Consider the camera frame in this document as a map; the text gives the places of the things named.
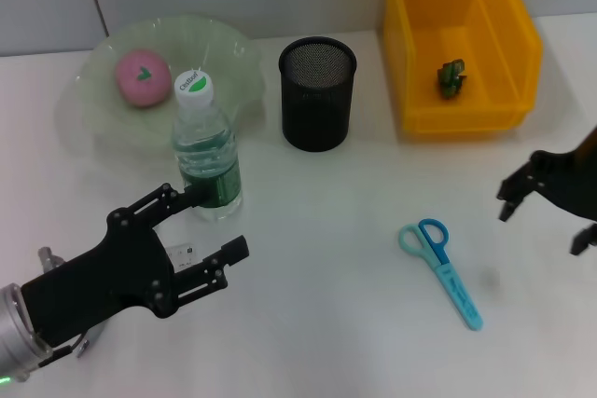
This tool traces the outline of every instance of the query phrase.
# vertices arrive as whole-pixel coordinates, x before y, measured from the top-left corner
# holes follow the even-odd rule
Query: small green object
[[[206,84],[207,84],[207,78],[205,78],[205,76],[203,76],[199,81],[197,81],[195,84],[193,84],[188,91],[196,92],[198,90],[203,89]]]
[[[151,73],[143,66],[141,66],[141,74],[137,77],[139,81],[143,81],[144,79],[148,79],[151,77]]]
[[[441,69],[437,70],[437,80],[439,89],[446,99],[453,98],[460,92],[465,80],[465,75],[460,75],[465,70],[463,60],[454,60],[443,64]]]

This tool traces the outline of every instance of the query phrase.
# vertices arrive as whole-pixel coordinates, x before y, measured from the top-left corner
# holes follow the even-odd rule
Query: bottle cap
[[[214,100],[214,84],[206,73],[188,70],[174,81],[174,93],[181,107],[199,109]]]

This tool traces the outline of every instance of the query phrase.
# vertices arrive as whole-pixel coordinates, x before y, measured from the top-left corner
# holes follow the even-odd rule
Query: scissor handle
[[[415,238],[421,243],[421,248],[412,247],[406,242],[405,237],[409,232],[414,233]],[[407,224],[406,226],[402,227],[398,232],[398,243],[404,252],[411,255],[420,256],[427,262],[427,265],[429,265],[431,269],[435,270],[441,266],[441,263],[437,259],[434,250],[429,245],[423,232],[418,226],[414,224]]]
[[[437,227],[441,232],[441,241],[433,241],[433,239],[425,229],[425,226]],[[450,263],[450,258],[448,258],[448,256],[446,255],[446,251],[444,250],[444,247],[446,247],[446,244],[448,244],[448,240],[450,239],[450,232],[448,232],[448,229],[437,219],[432,218],[426,218],[419,221],[419,229],[421,230],[423,236],[433,249],[433,252],[436,253],[439,263],[441,263],[442,265],[447,265],[448,263]]]

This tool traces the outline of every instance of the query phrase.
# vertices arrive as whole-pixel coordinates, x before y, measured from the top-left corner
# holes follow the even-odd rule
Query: scissors
[[[440,242],[433,241],[425,226],[437,227],[442,234],[442,240]],[[414,233],[423,248],[412,247],[405,241],[405,237],[409,232]],[[402,250],[408,254],[419,256],[427,262],[431,270],[436,273],[437,278],[463,316],[463,319],[465,319],[468,327],[471,330],[478,331],[483,327],[483,319],[481,319],[473,300],[466,291],[465,285],[450,262],[450,258],[446,256],[444,247],[449,238],[448,229],[437,219],[430,218],[422,220],[418,225],[408,224],[402,227],[398,233],[398,242]]]

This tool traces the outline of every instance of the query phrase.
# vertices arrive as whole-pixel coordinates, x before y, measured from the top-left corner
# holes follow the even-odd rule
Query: yellow plastic bin
[[[407,134],[507,130],[535,105],[542,45],[522,0],[386,0],[383,46]],[[457,59],[467,78],[446,100],[437,69]]]

